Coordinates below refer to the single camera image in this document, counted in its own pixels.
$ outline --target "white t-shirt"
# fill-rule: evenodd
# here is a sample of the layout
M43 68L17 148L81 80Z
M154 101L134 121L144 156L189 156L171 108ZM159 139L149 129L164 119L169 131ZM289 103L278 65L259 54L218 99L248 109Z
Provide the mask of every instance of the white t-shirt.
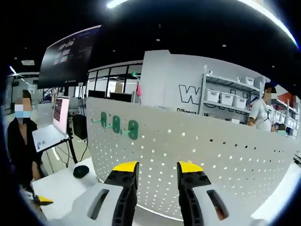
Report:
M257 100L249 115L249 118L255 119L255 127L264 131L271 131L272 125L274 125L274 109L266 105L261 99Z

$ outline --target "computer mouse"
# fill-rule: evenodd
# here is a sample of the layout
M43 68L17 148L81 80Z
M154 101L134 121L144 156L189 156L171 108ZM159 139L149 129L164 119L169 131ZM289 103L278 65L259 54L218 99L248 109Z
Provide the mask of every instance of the computer mouse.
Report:
M73 176L75 178L83 178L89 172L89 167L85 165L77 166L74 168Z

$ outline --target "white desk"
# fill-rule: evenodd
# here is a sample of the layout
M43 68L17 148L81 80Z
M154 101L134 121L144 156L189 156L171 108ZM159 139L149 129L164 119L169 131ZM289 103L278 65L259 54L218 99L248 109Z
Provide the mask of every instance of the white desk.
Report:
M77 179L73 176L74 168L79 165L86 165L90 169L90 172L82 179ZM292 163L275 192L252 217L255 219L262 218L268 222L272 221L291 196L300 176L300 167ZM91 158L88 158L72 167L35 181L32 186L35 194L53 200L54 203L48 206L41 206L45 217L50 220L59 219L69 213L72 209L73 201L95 183L97 183L96 173ZM136 208L133 226L147 225L182 226L183 223Z

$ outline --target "laptop screen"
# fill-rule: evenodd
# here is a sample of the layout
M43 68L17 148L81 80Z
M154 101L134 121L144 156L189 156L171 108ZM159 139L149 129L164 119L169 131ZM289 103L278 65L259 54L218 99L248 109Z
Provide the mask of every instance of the laptop screen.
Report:
M70 99L68 97L57 97L53 113L53 126L64 135L67 133L67 120Z

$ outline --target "laptop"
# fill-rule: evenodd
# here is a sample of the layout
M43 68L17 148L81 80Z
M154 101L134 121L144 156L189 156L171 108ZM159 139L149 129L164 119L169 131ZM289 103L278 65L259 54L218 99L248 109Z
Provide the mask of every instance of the laptop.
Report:
M69 97L56 97L52 124L32 132L37 152L69 138L67 134L69 103Z

